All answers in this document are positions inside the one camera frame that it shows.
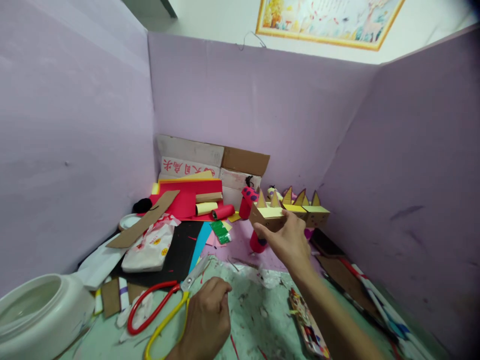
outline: yellow paper roll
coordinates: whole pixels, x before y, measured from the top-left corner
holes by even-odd
[[[219,206],[216,202],[201,202],[196,205],[196,215],[206,215],[217,209]]]

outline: hand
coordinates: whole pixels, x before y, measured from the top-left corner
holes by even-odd
[[[211,360],[230,335],[230,284],[212,277],[190,299],[182,339],[168,359]]]
[[[258,222],[253,224],[253,228],[258,238],[266,239],[275,255],[292,273],[310,265],[311,250],[304,233],[305,221],[285,209],[282,214],[286,216],[286,223],[277,232],[271,232]]]

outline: blue paper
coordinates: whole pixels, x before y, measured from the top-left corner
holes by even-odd
[[[200,233],[196,238],[195,250],[193,251],[193,256],[191,257],[190,270],[188,271],[189,273],[191,273],[195,265],[197,265],[211,232],[212,227],[210,226],[210,223],[207,221],[204,222],[200,229]]]

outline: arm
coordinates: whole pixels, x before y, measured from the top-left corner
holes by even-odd
[[[265,238],[288,269],[334,359],[383,359],[372,340],[337,302],[310,264],[310,246],[304,235],[305,221],[284,210],[287,221],[278,232],[256,223],[254,229]]]

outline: scissor blade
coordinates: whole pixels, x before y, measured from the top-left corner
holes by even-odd
[[[183,292],[187,292],[190,290],[190,287],[192,286],[192,284],[194,283],[195,279],[199,277],[199,275],[201,273],[204,272],[206,266],[207,266],[207,263],[209,262],[210,260],[210,256],[207,255],[205,256],[194,268],[193,270],[191,271],[191,273],[188,274],[188,276],[186,277],[186,279],[181,283],[181,290]]]

